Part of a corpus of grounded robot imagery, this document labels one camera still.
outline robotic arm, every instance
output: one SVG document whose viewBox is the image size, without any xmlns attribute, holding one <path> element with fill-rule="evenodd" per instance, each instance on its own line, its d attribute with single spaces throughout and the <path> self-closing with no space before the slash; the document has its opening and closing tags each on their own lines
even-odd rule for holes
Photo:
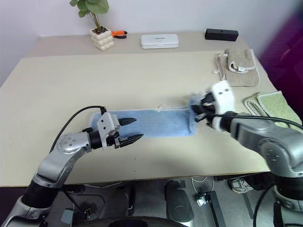
<svg viewBox="0 0 303 227">
<path fill-rule="evenodd" d="M 234 96 L 226 81 L 213 85 L 198 105 L 196 121 L 207 119 L 217 131 L 227 131 L 242 146 L 256 151 L 276 176 L 274 195 L 284 223 L 303 223 L 303 134 L 269 120 L 234 112 Z"/>
<path fill-rule="evenodd" d="M 114 145 L 124 147 L 136 142 L 143 134 L 120 138 L 120 126 L 136 119 L 118 119 L 101 109 L 98 130 L 88 128 L 78 133 L 62 135 L 51 153 L 42 161 L 25 194 L 18 198 L 2 227 L 44 226 L 44 219 L 51 210 L 54 199 L 62 189 L 76 161 L 92 149 Z"/>
</svg>

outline white box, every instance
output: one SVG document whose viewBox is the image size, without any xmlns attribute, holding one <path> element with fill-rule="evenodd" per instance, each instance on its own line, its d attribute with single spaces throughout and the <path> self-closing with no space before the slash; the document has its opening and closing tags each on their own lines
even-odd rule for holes
<svg viewBox="0 0 303 227">
<path fill-rule="evenodd" d="M 176 48 L 179 46 L 176 34 L 142 35 L 142 49 Z"/>
</svg>

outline black cable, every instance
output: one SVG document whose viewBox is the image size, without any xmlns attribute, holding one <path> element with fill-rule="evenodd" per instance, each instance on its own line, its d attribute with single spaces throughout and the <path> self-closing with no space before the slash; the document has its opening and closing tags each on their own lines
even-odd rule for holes
<svg viewBox="0 0 303 227">
<path fill-rule="evenodd" d="M 287 223 L 285 226 L 303 226 L 302 224 Z"/>
<path fill-rule="evenodd" d="M 62 191 L 65 196 L 72 202 L 72 204 L 74 204 L 74 206 L 81 212 L 84 214 L 84 212 L 81 210 L 81 208 L 78 206 L 78 204 L 75 202 L 75 200 L 66 192 L 66 191 Z"/>
<path fill-rule="evenodd" d="M 208 114 L 212 117 L 226 117 L 226 118 L 240 118 L 240 119 L 260 119 L 260 120 L 270 120 L 270 121 L 274 121 L 274 122 L 283 122 L 285 124 L 291 124 L 301 130 L 303 130 L 303 126 L 287 120 L 287 119 L 283 119 L 283 118 L 278 118 L 278 117 L 265 117 L 265 116 L 250 116 L 250 115 L 225 115 L 225 114 Z"/>
<path fill-rule="evenodd" d="M 260 195 L 259 199 L 258 199 L 258 202 L 256 204 L 256 208 L 255 208 L 255 212 L 254 212 L 254 217 L 253 217 L 253 227 L 257 227 L 257 214 L 258 214 L 258 210 L 259 210 L 259 207 L 261 205 L 261 202 L 263 201 L 264 199 L 264 196 L 266 195 L 266 193 L 269 191 L 269 189 L 272 188 L 272 186 L 274 186 L 273 184 L 268 187 L 266 190 L 264 190 L 262 192 L 262 194 Z"/>
<path fill-rule="evenodd" d="M 76 195 L 76 194 L 72 194 L 72 193 L 68 193 L 69 195 L 74 195 L 74 196 L 98 196 L 102 199 L 103 203 L 105 204 L 105 199 L 103 198 L 102 195 L 96 195 L 96 194 L 82 194 L 82 195 Z"/>
<path fill-rule="evenodd" d="M 97 194 L 82 194 L 82 195 L 76 195 L 76 194 L 72 194 L 72 193 L 68 193 L 67 191 L 63 191 L 63 193 L 66 195 L 66 197 L 72 202 L 72 204 L 74 204 L 75 207 L 77 207 L 77 209 L 83 214 L 83 217 L 85 218 L 85 213 L 84 211 L 81 210 L 81 208 L 78 206 L 78 204 L 76 203 L 76 201 L 70 196 L 98 196 L 102 199 L 104 205 L 105 205 L 105 199 L 103 198 L 102 195 L 97 195 Z"/>
<path fill-rule="evenodd" d="M 51 153 L 53 151 L 53 149 L 54 149 L 54 147 L 56 145 L 57 140 L 60 138 L 60 136 L 63 133 L 63 131 L 66 129 L 67 125 L 74 119 L 74 117 L 77 116 L 82 111 L 87 110 L 87 109 L 92 109 L 92 108 L 99 108 L 101 110 L 101 112 L 102 112 L 103 109 L 105 109 L 103 106 L 100 106 L 100 105 L 91 105 L 91 106 L 84 107 L 84 108 L 80 109 L 79 111 L 77 111 L 73 116 L 71 116 L 71 118 L 67 121 L 67 123 L 60 130 L 60 132 L 58 133 L 57 137 L 55 138 L 55 140 L 53 142 L 53 145 L 52 145 L 51 150 L 50 150 L 49 153 Z"/>
</svg>

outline blue cloth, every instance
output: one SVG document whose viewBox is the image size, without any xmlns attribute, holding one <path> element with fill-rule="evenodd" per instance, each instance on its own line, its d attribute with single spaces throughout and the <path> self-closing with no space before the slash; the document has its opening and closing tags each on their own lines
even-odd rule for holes
<svg viewBox="0 0 303 227">
<path fill-rule="evenodd" d="M 119 118 L 132 117 L 137 121 L 121 126 L 120 136 L 144 134 L 145 137 L 193 136 L 196 133 L 197 123 L 195 113 L 191 108 L 174 108 L 157 110 L 125 110 L 109 111 Z M 97 129 L 100 113 L 92 117 L 91 127 Z"/>
</svg>

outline shoe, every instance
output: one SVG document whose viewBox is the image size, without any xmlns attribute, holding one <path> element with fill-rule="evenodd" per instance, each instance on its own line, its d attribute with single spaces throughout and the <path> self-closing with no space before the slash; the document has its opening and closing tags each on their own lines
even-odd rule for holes
<svg viewBox="0 0 303 227">
<path fill-rule="evenodd" d="M 228 186 L 231 190 L 233 190 L 236 193 L 247 193 L 253 188 L 243 179 L 243 178 L 237 178 L 234 180 L 228 181 Z"/>
</svg>

